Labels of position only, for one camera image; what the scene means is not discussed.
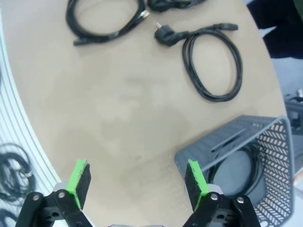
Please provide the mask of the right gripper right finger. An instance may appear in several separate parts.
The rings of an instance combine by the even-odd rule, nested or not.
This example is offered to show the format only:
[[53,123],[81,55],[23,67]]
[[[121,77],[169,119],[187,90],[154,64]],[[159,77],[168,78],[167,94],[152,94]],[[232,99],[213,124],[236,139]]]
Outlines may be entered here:
[[249,197],[210,191],[198,162],[188,161],[185,185],[193,213],[183,227],[260,227]]

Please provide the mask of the person in dark green sweater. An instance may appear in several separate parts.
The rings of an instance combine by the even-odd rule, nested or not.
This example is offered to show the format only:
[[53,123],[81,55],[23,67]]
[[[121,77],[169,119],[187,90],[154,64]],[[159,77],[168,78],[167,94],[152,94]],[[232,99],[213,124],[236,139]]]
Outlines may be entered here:
[[303,60],[303,0],[251,0],[247,8],[258,29],[273,28],[263,37],[271,58]]

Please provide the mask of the white ribbed base platform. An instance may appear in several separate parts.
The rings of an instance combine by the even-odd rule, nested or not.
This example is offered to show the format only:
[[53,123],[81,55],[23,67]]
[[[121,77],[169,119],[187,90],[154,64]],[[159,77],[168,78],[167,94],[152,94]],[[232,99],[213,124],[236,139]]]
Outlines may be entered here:
[[26,196],[33,191],[47,196],[60,180],[18,93],[0,8],[0,227],[15,227]]

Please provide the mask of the grey plastic lattice basket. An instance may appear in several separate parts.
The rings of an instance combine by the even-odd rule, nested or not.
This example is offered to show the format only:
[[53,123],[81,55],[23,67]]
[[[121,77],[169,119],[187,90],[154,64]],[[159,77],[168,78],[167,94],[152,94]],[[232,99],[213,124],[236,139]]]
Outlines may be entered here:
[[294,208],[294,152],[287,117],[241,115],[178,151],[174,161],[182,178],[189,160],[197,161],[206,175],[249,143],[259,149],[261,166],[248,196],[260,222],[282,227]]

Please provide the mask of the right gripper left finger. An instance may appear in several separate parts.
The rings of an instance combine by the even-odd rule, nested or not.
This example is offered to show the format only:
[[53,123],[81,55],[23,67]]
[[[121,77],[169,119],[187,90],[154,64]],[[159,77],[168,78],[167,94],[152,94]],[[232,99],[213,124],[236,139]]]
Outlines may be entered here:
[[60,220],[64,220],[67,227],[93,227],[82,211],[90,182],[90,164],[86,159],[78,160],[65,187],[47,196],[40,192],[27,195],[18,227],[53,227]]

